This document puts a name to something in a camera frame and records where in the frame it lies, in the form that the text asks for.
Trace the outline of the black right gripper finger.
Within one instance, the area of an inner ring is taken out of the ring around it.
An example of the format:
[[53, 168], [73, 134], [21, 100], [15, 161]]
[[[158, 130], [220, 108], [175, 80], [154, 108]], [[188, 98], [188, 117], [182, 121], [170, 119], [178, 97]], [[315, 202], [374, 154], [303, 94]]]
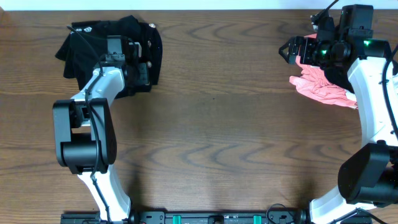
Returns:
[[289, 48], [291, 39], [289, 39], [286, 43], [284, 43], [280, 48], [279, 48], [279, 52], [283, 52], [285, 49]]
[[290, 56], [289, 56], [288, 52], [284, 53], [284, 51], [282, 49], [279, 49], [278, 53], [287, 63], [290, 62]]

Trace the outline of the black polo shirt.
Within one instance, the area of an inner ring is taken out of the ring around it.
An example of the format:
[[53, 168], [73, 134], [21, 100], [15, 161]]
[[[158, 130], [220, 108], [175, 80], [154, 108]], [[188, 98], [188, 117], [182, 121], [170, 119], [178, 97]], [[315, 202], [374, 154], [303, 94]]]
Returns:
[[82, 21], [72, 22], [69, 35], [69, 47], [76, 54], [90, 56], [96, 60], [97, 56], [108, 53], [108, 37], [121, 36], [134, 41], [140, 40], [144, 28], [133, 16], [123, 17], [112, 21]]

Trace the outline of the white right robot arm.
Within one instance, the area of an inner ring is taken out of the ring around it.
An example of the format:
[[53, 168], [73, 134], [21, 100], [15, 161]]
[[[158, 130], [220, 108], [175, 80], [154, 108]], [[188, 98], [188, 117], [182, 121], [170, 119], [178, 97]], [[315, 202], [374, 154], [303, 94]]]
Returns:
[[372, 209], [397, 203], [397, 49], [373, 37], [373, 7], [342, 8], [335, 24], [328, 10], [311, 17], [316, 37], [295, 36], [279, 49], [287, 63], [322, 69], [352, 90], [361, 122], [361, 149], [343, 163], [337, 186], [292, 223], [372, 223]]

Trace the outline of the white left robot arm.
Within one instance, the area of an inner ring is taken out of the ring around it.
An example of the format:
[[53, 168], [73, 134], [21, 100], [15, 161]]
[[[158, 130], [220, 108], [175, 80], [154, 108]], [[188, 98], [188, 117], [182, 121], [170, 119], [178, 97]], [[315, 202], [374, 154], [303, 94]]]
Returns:
[[69, 100], [53, 104], [55, 152], [58, 163], [89, 188], [99, 211], [65, 213], [60, 221], [137, 223], [114, 166], [117, 142], [110, 107], [130, 88], [146, 90], [150, 85], [147, 65], [140, 63], [141, 44], [120, 35], [91, 38], [78, 32], [71, 34], [70, 43], [93, 57], [91, 77]]

